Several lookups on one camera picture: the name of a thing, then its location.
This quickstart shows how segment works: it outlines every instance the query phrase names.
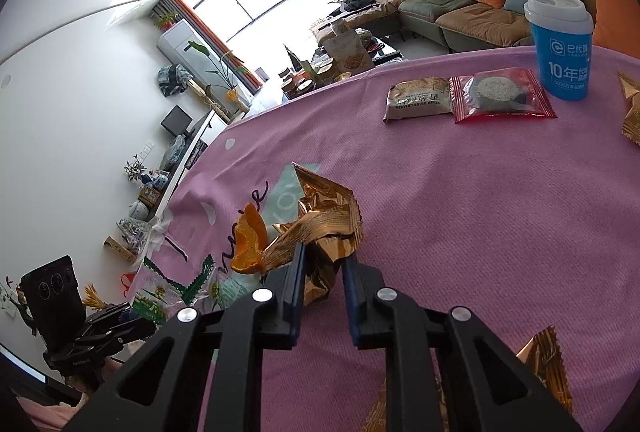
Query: snack wrapper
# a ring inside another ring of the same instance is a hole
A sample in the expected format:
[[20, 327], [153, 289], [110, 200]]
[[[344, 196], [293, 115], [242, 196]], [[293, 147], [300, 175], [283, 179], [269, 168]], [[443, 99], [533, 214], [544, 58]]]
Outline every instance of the snack wrapper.
[[451, 112], [449, 79], [439, 76], [401, 82], [389, 89], [383, 121]]
[[[564, 365], [562, 364], [562, 354], [558, 345], [555, 327], [549, 326], [540, 331], [527, 342], [527, 345], [516, 356], [530, 368], [531, 372], [571, 414], [572, 398], [566, 380], [566, 373], [564, 372]], [[440, 416], [442, 418], [442, 430], [443, 432], [449, 432], [446, 396], [440, 380], [436, 378], [435, 381]], [[378, 400], [369, 412], [360, 432], [386, 432], [386, 380], [380, 388]]]
[[542, 382], [542, 385], [571, 414], [573, 400], [566, 380], [555, 327], [549, 326], [540, 331], [528, 341], [516, 356], [530, 368], [531, 372]]
[[238, 222], [237, 243], [244, 243], [244, 237], [238, 240], [238, 235], [246, 232], [251, 236], [250, 245], [238, 245], [231, 268], [238, 273], [265, 274], [290, 262], [296, 243], [304, 242], [309, 245], [310, 259], [306, 266], [306, 305], [329, 293], [335, 284], [339, 259], [351, 255], [362, 242], [362, 216], [351, 190], [296, 163], [293, 166], [303, 191], [298, 200], [298, 220], [274, 224], [280, 235], [261, 253], [256, 252], [258, 237]]
[[450, 83], [456, 123], [509, 114], [557, 118], [544, 89], [528, 69], [511, 67], [454, 76]]
[[622, 122], [622, 135], [640, 145], [640, 82], [618, 71], [628, 113]]

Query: potted plant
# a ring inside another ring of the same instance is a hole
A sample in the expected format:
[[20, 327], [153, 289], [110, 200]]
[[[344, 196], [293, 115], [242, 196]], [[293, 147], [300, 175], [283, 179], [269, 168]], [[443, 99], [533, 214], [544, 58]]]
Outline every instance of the potted plant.
[[140, 181], [142, 174], [146, 171], [146, 167], [142, 164], [142, 161], [140, 161], [140, 158], [136, 154], [133, 157], [132, 163], [127, 161], [127, 164], [124, 166], [124, 171], [127, 173], [129, 181]]
[[175, 24], [175, 21], [178, 20], [178, 14], [175, 11], [170, 11], [169, 13], [165, 13], [158, 20], [154, 22], [156, 27], [159, 27], [162, 31], [167, 31], [172, 25]]
[[[237, 86], [233, 85], [232, 83], [233, 73], [229, 71], [229, 69], [231, 69], [235, 72], [239, 72], [243, 74], [248, 73], [249, 72], [248, 69], [243, 65], [244, 62], [242, 62], [242, 60], [236, 57], [231, 51], [228, 51], [224, 55], [222, 55], [222, 57], [220, 58], [220, 62], [225, 64], [221, 66], [222, 67], [221, 68], [216, 64], [215, 60], [211, 58], [209, 49], [206, 46], [203, 46], [202, 44], [198, 44], [193, 40], [189, 40], [189, 46], [194, 48], [196, 51], [199, 51], [200, 53], [202, 53], [213, 64], [213, 66], [215, 67], [215, 70], [207, 71], [207, 73], [218, 75], [222, 79], [224, 83], [218, 84], [218, 87], [222, 87], [223, 89], [226, 89], [225, 98], [228, 101], [236, 104], [238, 108], [242, 110], [242, 112], [248, 112], [249, 107], [247, 107], [247, 105], [242, 101], [242, 99], [238, 95], [238, 90], [236, 89]], [[234, 60], [237, 60], [239, 64], [236, 65], [234, 63]]]

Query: pink tablecloth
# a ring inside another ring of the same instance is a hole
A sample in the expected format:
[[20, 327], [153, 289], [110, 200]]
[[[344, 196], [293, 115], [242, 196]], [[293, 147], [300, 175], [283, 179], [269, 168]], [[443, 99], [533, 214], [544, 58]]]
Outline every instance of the pink tablecloth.
[[[423, 76], [521, 66], [529, 47], [383, 66], [226, 129], [178, 188], [171, 246], [153, 260], [188, 284], [254, 189], [283, 167], [320, 164], [362, 209], [363, 262], [423, 306], [473, 309], [513, 349], [554, 324], [575, 417], [600, 432], [640, 376], [640, 148], [620, 134], [618, 69], [593, 50], [583, 102], [551, 98], [557, 120], [454, 125], [451, 116], [382, 123], [388, 88]], [[358, 432], [383, 380], [383, 355], [348, 335], [341, 282], [305, 309], [293, 352], [267, 352], [263, 430]]]

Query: coffee table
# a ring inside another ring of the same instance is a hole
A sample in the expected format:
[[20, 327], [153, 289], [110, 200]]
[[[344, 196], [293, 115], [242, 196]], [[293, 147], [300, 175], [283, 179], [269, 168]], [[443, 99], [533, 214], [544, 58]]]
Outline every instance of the coffee table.
[[382, 47], [375, 52], [370, 52], [369, 56], [373, 60], [373, 63], [376, 67], [381, 66], [383, 64], [388, 64], [389, 62], [402, 62], [408, 60], [402, 53], [398, 51], [395, 47], [391, 47], [384, 40], [373, 37], [372, 42], [374, 44], [382, 44]]

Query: floor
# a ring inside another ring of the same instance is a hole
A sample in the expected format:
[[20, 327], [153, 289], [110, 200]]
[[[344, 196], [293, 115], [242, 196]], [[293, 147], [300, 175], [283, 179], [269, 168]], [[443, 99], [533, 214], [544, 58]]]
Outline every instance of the floor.
[[447, 55], [449, 53], [445, 47], [421, 35], [416, 34], [415, 38], [413, 38], [409, 31], [405, 31], [403, 35], [404, 42], [399, 33], [389, 35], [388, 44], [400, 51], [409, 60]]

